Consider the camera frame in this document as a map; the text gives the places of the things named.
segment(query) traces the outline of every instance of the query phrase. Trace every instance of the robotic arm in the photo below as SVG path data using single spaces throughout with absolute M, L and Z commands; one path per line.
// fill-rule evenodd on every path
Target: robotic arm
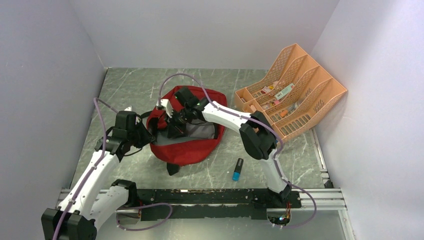
M 174 133 L 181 132 L 186 123 L 202 120 L 217 123 L 238 132 L 246 152 L 260 161 L 274 205 L 283 206 L 292 188 L 285 182 L 287 178 L 283 174 L 280 163 L 272 159 L 277 151 L 276 138 L 263 126 L 241 117 L 250 117 L 271 127 L 265 116 L 259 111 L 252 114 L 239 112 L 217 102 L 213 102 L 214 106 L 206 98 L 199 100 L 186 87 L 176 92 L 175 97 L 184 106 L 181 111 L 172 109 L 167 99 L 162 99 L 160 104 L 157 104 L 158 108 L 166 112 L 168 127 L 176 129 Z M 106 152 L 101 164 L 95 165 L 102 153 L 103 138 L 98 141 L 88 167 L 68 196 L 56 209 L 46 209 L 41 217 L 46 240 L 53 238 L 62 214 L 65 214 L 65 218 L 59 229 L 58 240 L 94 240 L 97 230 L 116 209 L 122 206 L 140 205 L 136 184 L 121 179 L 116 180 L 107 194 L 102 194 L 103 196 L 96 201 L 106 177 L 118 166 L 130 148 L 141 149 L 155 140 L 142 121 L 136 123 L 137 117 L 139 115 L 132 111 L 118 112 L 115 126 L 106 131 Z M 72 203 L 70 209 L 64 213 L 70 202 Z

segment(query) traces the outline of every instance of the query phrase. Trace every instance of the wall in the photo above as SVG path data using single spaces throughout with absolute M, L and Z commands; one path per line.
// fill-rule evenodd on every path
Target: wall
M 424 2 L 341 0 L 312 56 L 348 95 L 318 125 L 359 240 L 424 236 Z
M 72 0 L 107 67 L 269 69 L 310 52 L 339 0 Z
M 44 239 L 104 79 L 68 1 L 0 2 L 0 239 Z

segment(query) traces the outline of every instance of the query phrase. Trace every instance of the backpack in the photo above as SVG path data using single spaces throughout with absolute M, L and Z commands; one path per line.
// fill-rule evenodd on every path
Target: backpack
M 176 86 L 162 98 L 169 99 L 172 108 L 180 111 L 183 106 L 175 98 L 174 94 L 182 87 L 187 87 L 199 100 L 205 97 L 201 87 Z M 206 89 L 212 101 L 227 106 L 226 96 L 218 91 Z M 164 134 L 167 130 L 165 111 L 154 108 L 144 114 L 147 118 L 147 129 L 155 137 L 150 143 L 151 152 L 160 160 L 167 163 L 169 175 L 177 173 L 180 167 L 196 164 L 203 161 L 220 143 L 225 127 L 212 122 L 192 122 L 186 125 L 186 136 L 179 138 L 167 138 Z

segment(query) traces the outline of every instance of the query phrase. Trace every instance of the marker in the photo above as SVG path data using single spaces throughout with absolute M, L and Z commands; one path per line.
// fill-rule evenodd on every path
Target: marker
M 239 180 L 242 167 L 243 167 L 243 158 L 239 158 L 237 160 L 237 164 L 235 165 L 234 173 L 232 174 L 232 180 L 236 182 Z

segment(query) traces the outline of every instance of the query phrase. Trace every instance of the red bag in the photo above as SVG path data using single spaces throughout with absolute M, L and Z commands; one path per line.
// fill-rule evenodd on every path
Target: red bag
M 201 87 L 197 86 L 176 86 L 166 95 L 163 99 L 169 99 L 172 107 L 176 111 L 180 111 L 183 106 L 174 97 L 174 93 L 182 87 L 188 87 L 188 89 L 195 95 L 199 100 L 205 97 Z M 227 98 L 224 94 L 206 89 L 212 101 L 227 106 Z M 153 109 L 147 119 L 147 127 L 149 131 L 155 136 L 157 130 L 163 130 L 167 127 L 165 122 L 165 111 Z M 196 164 L 203 161 L 220 143 L 224 135 L 225 127 L 217 125 L 217 137 L 215 139 L 196 139 L 186 142 L 171 143 L 168 145 L 156 145 L 155 143 L 150 144 L 151 152 L 160 160 L 169 164 L 184 166 L 189 164 Z

